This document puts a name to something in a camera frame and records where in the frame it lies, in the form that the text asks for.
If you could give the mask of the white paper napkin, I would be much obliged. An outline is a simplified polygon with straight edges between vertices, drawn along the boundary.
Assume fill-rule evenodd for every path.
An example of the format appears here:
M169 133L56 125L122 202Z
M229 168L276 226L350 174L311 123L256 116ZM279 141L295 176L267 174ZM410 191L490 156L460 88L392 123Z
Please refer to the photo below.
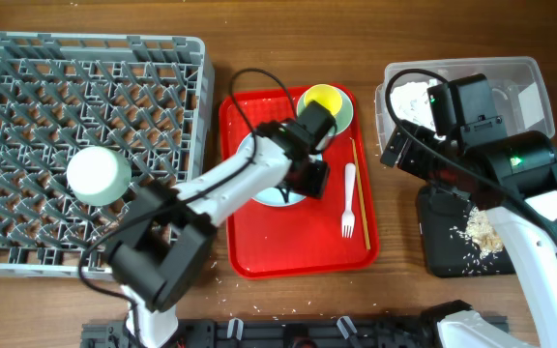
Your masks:
M395 87L391 92L391 103L396 116L418 126L435 130L427 89L437 81L408 82Z

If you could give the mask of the pile of leftover rice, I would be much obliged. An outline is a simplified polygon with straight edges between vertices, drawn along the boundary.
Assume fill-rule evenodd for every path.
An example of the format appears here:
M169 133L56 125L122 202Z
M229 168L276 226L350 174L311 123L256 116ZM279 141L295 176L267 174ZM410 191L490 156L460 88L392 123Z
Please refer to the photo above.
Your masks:
M492 271L498 274L494 262L504 251L501 238L490 224L485 211L476 206L463 215L466 218L464 227L453 226L449 230L451 239L457 238L463 242L467 251L461 256L462 276L482 276Z

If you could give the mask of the green bowl with rice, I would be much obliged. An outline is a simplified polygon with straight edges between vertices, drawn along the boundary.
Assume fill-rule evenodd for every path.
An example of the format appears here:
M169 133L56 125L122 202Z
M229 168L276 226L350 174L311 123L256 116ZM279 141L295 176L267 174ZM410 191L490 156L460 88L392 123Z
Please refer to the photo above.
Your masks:
M80 150L70 159L66 178L78 200L91 206L105 206L128 190L132 168L122 154L92 146Z

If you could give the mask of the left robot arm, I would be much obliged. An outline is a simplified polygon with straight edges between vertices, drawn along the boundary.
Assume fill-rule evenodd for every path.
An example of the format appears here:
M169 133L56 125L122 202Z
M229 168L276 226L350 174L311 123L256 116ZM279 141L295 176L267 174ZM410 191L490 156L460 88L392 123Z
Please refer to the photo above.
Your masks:
M145 186L104 250L130 302L127 328L138 346L162 347L175 334L176 304L207 260L219 226L264 189L319 199L330 167L320 145L337 127L310 102L293 119L259 124L251 143L202 176L168 188Z

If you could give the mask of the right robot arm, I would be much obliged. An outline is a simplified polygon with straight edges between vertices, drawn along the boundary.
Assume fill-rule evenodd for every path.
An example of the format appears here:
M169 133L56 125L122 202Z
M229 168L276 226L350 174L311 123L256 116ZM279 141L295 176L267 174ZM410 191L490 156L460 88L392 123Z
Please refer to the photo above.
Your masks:
M508 135L482 74L427 90L435 128L396 115L382 161L486 213L513 263L540 344L557 347L557 149L539 131Z

